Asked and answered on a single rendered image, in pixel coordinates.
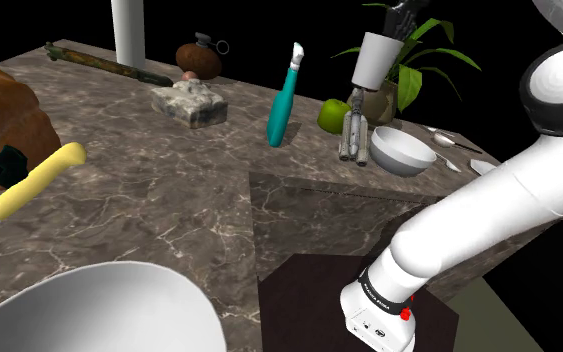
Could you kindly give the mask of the thin silver utensil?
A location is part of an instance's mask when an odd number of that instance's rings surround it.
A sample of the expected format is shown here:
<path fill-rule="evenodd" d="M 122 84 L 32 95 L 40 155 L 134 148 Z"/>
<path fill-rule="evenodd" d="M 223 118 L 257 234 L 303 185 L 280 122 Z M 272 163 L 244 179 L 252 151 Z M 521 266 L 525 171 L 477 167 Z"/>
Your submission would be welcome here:
<path fill-rule="evenodd" d="M 419 126 L 426 129 L 427 131 L 429 131 L 431 133 L 439 133 L 439 134 L 442 134 L 442 135 L 445 135 L 445 136 L 448 136 L 448 137 L 452 137 L 452 138 L 456 137 L 455 134 L 447 132 L 445 130 L 441 130 L 441 129 L 438 129 L 438 128 L 434 128 L 434 127 L 430 127 L 430 126 L 422 125 L 422 124 L 419 124 Z"/>

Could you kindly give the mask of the small white bowl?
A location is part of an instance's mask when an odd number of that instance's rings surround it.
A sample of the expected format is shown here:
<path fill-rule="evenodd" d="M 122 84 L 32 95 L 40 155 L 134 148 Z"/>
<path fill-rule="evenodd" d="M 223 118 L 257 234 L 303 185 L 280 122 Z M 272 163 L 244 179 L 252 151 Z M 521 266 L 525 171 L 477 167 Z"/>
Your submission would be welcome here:
<path fill-rule="evenodd" d="M 436 153 L 424 142 L 387 126 L 374 129 L 369 153 L 377 166 L 400 177 L 415 177 L 437 159 Z"/>

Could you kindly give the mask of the tall white cylinder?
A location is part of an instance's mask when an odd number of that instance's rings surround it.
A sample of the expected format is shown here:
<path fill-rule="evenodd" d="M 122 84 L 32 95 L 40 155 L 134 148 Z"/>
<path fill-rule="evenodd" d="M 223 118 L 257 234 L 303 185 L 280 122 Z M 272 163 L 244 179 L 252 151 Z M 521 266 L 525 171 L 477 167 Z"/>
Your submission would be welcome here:
<path fill-rule="evenodd" d="M 143 0 L 111 0 L 117 62 L 138 69 L 145 67 Z"/>

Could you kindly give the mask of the grey white rocket toy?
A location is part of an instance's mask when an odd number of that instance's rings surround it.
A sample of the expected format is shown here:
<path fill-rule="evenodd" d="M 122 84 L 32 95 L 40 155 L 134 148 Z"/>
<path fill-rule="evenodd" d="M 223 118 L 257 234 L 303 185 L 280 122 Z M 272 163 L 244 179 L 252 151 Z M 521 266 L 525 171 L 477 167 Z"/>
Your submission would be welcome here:
<path fill-rule="evenodd" d="M 341 161 L 354 161 L 364 167 L 368 162 L 368 122 L 362 114 L 364 88 L 355 87 L 351 94 L 351 109 L 345 113 L 338 155 Z"/>

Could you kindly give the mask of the rusty green long tool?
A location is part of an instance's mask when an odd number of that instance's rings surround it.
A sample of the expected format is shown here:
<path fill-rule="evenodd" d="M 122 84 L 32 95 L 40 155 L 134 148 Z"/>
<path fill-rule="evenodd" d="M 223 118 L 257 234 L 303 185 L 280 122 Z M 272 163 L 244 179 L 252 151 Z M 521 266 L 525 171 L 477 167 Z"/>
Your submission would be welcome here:
<path fill-rule="evenodd" d="M 55 46 L 47 42 L 44 46 L 47 56 L 52 61 L 64 60 L 87 67 L 97 68 L 117 75 L 129 77 L 143 83 L 149 83 L 160 87 L 172 87 L 174 82 L 166 76 L 148 72 L 132 66 L 123 65 L 114 61 L 102 59 L 86 53 L 81 53 L 68 48 Z"/>

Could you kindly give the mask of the green apple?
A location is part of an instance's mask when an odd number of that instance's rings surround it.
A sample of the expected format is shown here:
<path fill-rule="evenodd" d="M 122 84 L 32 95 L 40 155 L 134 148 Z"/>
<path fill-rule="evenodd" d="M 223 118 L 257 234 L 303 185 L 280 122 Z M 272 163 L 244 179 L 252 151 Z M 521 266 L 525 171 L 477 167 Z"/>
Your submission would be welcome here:
<path fill-rule="evenodd" d="M 351 106 L 337 99 L 326 100 L 317 118 L 318 126 L 326 132 L 340 135 L 343 130 L 345 114 L 351 110 Z"/>

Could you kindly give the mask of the teal brush with white head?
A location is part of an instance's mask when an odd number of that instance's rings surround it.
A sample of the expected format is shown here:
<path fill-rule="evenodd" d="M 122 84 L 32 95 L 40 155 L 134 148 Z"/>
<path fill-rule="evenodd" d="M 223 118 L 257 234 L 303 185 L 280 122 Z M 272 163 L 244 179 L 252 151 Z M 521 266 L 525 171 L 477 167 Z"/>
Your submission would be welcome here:
<path fill-rule="evenodd" d="M 295 42 L 283 88 L 275 96 L 267 122 L 266 135 L 271 147 L 279 147 L 282 144 L 293 107 L 298 71 L 303 57 L 303 46 Z"/>

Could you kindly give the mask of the white cup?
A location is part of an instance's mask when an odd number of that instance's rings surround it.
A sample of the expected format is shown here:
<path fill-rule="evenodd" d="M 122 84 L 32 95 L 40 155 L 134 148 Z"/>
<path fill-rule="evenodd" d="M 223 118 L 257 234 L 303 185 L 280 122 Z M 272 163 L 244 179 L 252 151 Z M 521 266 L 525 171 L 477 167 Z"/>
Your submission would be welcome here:
<path fill-rule="evenodd" d="M 379 90 L 403 46 L 403 41 L 366 32 L 351 82 L 361 88 Z"/>

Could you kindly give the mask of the grey white stone block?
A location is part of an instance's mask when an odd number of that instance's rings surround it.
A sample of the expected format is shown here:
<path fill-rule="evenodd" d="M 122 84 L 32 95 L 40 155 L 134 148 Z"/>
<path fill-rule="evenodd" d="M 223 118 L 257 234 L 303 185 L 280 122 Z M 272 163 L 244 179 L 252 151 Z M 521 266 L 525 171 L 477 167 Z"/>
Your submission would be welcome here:
<path fill-rule="evenodd" d="M 151 90 L 152 108 L 190 129 L 224 123 L 228 102 L 199 79 Z"/>

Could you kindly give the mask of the large white bowl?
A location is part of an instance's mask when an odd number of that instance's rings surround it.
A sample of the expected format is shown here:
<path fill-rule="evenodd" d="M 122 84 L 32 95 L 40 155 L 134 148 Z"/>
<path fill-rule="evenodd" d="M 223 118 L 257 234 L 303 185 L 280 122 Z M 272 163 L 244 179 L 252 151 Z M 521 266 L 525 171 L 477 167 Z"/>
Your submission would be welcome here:
<path fill-rule="evenodd" d="M 118 261 L 80 267 L 0 304 L 0 352 L 227 352 L 218 315 L 184 275 Z"/>

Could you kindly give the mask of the yellow handled white knife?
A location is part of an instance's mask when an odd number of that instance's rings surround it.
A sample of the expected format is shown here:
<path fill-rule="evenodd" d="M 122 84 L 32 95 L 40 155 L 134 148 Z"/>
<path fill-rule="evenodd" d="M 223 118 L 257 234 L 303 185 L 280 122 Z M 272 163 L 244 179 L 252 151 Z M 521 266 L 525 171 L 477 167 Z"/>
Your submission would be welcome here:
<path fill-rule="evenodd" d="M 86 150 L 80 143 L 71 142 L 60 147 L 24 180 L 0 194 L 0 223 L 36 197 L 64 170 L 84 164 L 86 157 Z"/>

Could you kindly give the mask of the white flat object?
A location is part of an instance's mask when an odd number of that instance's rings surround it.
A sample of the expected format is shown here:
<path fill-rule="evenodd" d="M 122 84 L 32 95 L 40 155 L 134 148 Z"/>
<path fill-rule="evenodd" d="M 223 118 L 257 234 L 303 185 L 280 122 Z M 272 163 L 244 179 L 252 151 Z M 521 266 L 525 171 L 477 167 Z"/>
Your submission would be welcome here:
<path fill-rule="evenodd" d="M 487 161 L 482 161 L 482 160 L 477 160 L 477 159 L 471 159 L 469 161 L 469 167 L 472 171 L 474 171 L 479 176 L 483 176 L 483 175 L 491 172 L 492 170 L 496 169 L 495 165 L 493 165 L 493 164 L 491 164 Z"/>

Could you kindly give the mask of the dark maroon robot stand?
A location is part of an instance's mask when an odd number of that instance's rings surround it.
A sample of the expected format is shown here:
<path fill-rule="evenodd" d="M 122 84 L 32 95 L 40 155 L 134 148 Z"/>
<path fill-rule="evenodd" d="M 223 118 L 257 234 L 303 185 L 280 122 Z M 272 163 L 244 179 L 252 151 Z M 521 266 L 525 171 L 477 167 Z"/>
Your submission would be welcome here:
<path fill-rule="evenodd" d="M 345 327 L 340 292 L 374 255 L 294 254 L 259 285 L 263 352 L 375 352 Z M 459 316 L 425 288 L 414 352 L 454 352 Z"/>

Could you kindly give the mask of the green plant in brown pot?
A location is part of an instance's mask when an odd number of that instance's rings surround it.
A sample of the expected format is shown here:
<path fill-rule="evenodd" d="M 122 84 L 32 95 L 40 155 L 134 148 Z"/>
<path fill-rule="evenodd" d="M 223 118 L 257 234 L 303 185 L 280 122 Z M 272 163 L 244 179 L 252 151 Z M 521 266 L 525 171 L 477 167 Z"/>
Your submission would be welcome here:
<path fill-rule="evenodd" d="M 379 6 L 384 8 L 386 12 L 389 7 L 392 7 L 383 3 Z M 435 27 L 442 28 L 448 41 L 450 43 L 454 42 L 455 31 L 452 22 L 429 18 L 419 24 L 416 17 L 416 26 L 405 40 L 400 40 L 404 42 L 404 46 L 380 89 L 373 91 L 364 88 L 365 93 L 362 113 L 371 125 L 386 125 L 393 120 L 398 112 L 402 113 L 408 108 L 409 105 L 417 99 L 423 87 L 423 74 L 425 72 L 435 73 L 445 80 L 450 79 L 445 72 L 437 67 L 415 67 L 413 63 L 417 61 L 417 59 L 428 54 L 447 54 L 473 68 L 478 67 L 478 64 L 473 59 L 455 49 L 434 48 L 418 51 L 416 47 L 422 44 L 421 37 Z M 347 49 L 345 52 L 347 54 L 356 53 L 359 55 L 361 45 Z"/>

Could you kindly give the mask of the brown round flask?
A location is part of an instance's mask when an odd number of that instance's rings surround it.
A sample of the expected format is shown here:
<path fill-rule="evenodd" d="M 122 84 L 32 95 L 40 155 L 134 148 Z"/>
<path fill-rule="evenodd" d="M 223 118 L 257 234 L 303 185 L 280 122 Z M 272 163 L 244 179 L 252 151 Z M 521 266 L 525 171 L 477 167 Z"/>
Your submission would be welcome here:
<path fill-rule="evenodd" d="M 192 71 L 201 80 L 210 80 L 221 74 L 223 65 L 221 55 L 230 51 L 229 43 L 225 40 L 213 42 L 209 35 L 196 32 L 196 41 L 180 46 L 175 59 L 183 72 Z"/>

